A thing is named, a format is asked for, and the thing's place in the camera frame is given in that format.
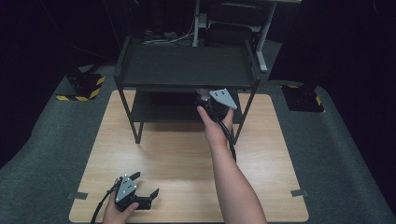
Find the hand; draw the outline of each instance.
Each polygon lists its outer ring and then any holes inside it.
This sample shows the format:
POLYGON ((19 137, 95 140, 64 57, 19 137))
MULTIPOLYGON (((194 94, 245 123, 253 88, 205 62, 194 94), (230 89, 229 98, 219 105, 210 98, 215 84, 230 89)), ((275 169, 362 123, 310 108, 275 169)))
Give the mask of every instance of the hand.
MULTIPOLYGON (((227 147, 227 137, 223 130, 214 122, 206 113, 206 111, 198 105, 198 113, 201 116, 202 121, 205 125, 205 135, 207 142, 211 148, 227 147)), ((229 131, 233 128, 233 110, 229 108, 227 116, 222 121, 229 131)))
POLYGON ((105 215, 103 217, 103 224, 125 224, 131 214, 139 206, 138 203, 132 203, 123 212, 121 212, 116 205, 116 191, 111 192, 107 207, 105 210, 105 215))

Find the dark background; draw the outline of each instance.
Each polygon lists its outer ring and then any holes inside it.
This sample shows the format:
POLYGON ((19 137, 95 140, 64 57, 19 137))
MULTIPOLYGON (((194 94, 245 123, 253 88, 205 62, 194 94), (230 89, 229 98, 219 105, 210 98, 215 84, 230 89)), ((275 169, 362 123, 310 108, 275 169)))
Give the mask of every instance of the dark background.
MULTIPOLYGON (((304 0, 297 11, 278 4, 268 37, 284 44, 270 79, 315 81, 330 94, 395 211, 395 1, 374 5, 304 0)), ((181 4, 173 6, 168 9, 179 11, 181 4)), ((64 76, 78 66, 115 62, 123 38, 139 34, 147 14, 133 1, 32 0, 1 1, 0 16, 3 166, 29 138, 64 76)))

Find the gray carpet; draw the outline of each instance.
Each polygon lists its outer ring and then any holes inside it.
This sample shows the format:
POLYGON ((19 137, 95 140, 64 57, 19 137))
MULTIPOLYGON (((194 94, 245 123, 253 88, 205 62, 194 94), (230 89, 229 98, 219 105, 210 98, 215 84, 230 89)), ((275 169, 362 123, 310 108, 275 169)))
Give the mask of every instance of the gray carpet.
MULTIPOLYGON (((265 44, 270 69, 280 46, 265 44)), ((67 198, 78 189, 116 89, 113 68, 98 69, 106 80, 93 101, 49 99, 32 137, 0 170, 1 224, 70 223, 73 200, 67 198)), ((262 75, 259 93, 272 97, 300 186, 308 192, 306 223, 396 223, 326 91, 317 89, 326 112, 290 112, 279 87, 286 82, 267 78, 262 75)))

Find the wooden table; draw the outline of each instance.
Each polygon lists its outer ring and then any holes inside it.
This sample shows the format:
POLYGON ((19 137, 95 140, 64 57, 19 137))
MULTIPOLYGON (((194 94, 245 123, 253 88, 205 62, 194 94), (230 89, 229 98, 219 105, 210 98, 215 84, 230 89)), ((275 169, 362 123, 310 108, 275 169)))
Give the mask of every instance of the wooden table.
MULTIPOLYGON (((128 100, 134 91, 126 91, 128 100)), ((248 94, 239 94, 241 105, 248 94)), ((308 219, 276 112, 268 95, 257 94, 235 146, 237 163, 256 190, 269 221, 308 219)), ((78 192, 72 222, 90 222, 97 204, 114 180, 140 171, 137 195, 160 194, 151 210, 135 211, 133 223, 222 222, 215 190, 210 151, 202 123, 148 123, 141 144, 136 144, 119 96, 113 91, 78 192)), ((106 202, 96 221, 101 221, 106 202)))

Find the forearm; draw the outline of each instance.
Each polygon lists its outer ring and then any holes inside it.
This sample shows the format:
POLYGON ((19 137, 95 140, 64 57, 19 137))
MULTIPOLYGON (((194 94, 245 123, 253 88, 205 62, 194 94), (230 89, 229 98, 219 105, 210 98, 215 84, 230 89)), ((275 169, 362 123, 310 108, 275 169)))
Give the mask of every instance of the forearm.
POLYGON ((213 172, 224 222, 267 223, 262 205, 229 149, 211 147, 213 172))

